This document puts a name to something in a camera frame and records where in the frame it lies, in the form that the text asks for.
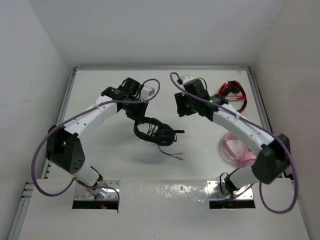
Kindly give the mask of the black headphones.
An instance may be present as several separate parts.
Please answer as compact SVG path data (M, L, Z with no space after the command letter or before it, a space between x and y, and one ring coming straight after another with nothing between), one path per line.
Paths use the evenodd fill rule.
M138 129L139 125L148 124L148 131L144 133ZM162 123L154 117L144 117L134 122L134 134L141 140L168 147L177 141L177 134L184 134L184 130L174 130L168 124Z

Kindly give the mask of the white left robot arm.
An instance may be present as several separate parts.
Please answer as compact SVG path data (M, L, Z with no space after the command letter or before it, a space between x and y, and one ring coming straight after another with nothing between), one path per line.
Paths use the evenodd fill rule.
M106 88L87 113L58 127L46 143L46 157L86 186L96 187L102 176L88 163L83 149L85 139L107 118L125 110L137 120L147 108L147 99L155 94L153 87L127 78L117 87Z

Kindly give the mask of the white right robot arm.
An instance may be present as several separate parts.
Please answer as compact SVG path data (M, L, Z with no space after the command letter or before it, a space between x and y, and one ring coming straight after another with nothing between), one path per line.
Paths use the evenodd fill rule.
M207 118L235 135L256 157L254 163L226 176L224 187L228 194L257 182L270 184L290 165L283 149L290 146L287 136L280 134L273 137L247 123L246 118L224 97L219 94L210 96L199 78L187 75L178 79L177 83L183 88L183 92L174 95L180 117L197 113Z

